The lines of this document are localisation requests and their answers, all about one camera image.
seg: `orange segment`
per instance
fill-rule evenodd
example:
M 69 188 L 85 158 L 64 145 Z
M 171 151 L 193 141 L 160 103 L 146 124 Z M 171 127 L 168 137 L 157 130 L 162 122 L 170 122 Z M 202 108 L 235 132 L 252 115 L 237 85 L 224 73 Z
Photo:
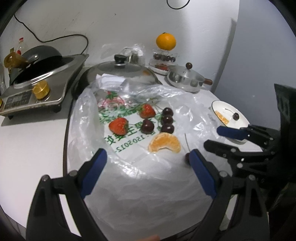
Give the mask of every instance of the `orange segment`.
M 229 123 L 229 120 L 227 120 L 219 111 L 216 110 L 215 113 L 224 125 L 227 125 Z
M 168 148 L 178 153 L 181 151 L 181 145 L 178 138 L 170 133 L 162 132 L 156 135 L 148 146 L 148 151 L 157 152 L 159 149 Z

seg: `lid knob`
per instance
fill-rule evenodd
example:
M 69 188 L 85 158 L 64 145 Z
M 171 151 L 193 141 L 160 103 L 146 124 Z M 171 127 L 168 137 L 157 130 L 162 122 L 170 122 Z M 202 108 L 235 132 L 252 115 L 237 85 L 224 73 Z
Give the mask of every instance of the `lid knob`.
M 126 60 L 126 56 L 121 55 L 121 54 L 115 54 L 114 59 L 115 59 L 116 64 L 124 64 L 124 62 Z
M 48 95 L 50 91 L 50 88 L 48 86 L 48 83 L 46 80 L 41 80 L 37 82 L 37 84 L 34 86 L 32 92 L 35 95 L 35 97 L 40 100 L 43 99 Z
M 185 65 L 185 67 L 186 67 L 186 69 L 191 69 L 192 68 L 192 63 L 186 63 L 186 65 Z

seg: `metal pot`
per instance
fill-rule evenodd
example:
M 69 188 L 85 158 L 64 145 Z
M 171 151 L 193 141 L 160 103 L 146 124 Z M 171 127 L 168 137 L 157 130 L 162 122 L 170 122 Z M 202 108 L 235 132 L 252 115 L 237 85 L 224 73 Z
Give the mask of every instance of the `metal pot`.
M 168 66 L 167 80 L 176 88 L 187 92 L 198 92 L 202 84 L 212 85 L 213 81 L 205 79 L 202 75 L 192 70 L 192 64 L 187 63 L 186 68 L 179 65 Z

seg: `wooden handle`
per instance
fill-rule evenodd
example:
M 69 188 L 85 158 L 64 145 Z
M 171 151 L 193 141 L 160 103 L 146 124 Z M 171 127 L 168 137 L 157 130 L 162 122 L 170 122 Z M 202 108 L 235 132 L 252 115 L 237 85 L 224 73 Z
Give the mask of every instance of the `wooden handle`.
M 210 79 L 205 79 L 204 84 L 205 85 L 212 85 L 213 84 L 213 81 L 210 80 Z

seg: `screw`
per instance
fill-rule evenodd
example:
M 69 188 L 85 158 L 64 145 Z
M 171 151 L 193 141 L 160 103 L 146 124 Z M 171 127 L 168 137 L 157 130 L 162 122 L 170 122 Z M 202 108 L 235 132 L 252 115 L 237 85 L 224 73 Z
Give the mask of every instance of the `screw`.
M 45 182 L 48 178 L 49 178 L 49 175 L 44 175 L 41 177 L 41 180 Z
M 251 180 L 251 181 L 255 181 L 256 180 L 256 178 L 255 178 L 255 176 L 254 175 L 249 175 L 249 179 Z
M 227 177 L 227 176 L 228 176 L 227 172 L 225 172 L 225 171 L 221 171 L 221 172 L 219 172 L 219 175 L 220 175 L 221 177 Z
M 78 172 L 76 170 L 73 170 L 73 171 L 69 172 L 69 175 L 70 175 L 70 177 L 75 177 L 77 175 L 77 173 Z
M 237 168 L 242 168 L 244 165 L 242 163 L 237 164 Z

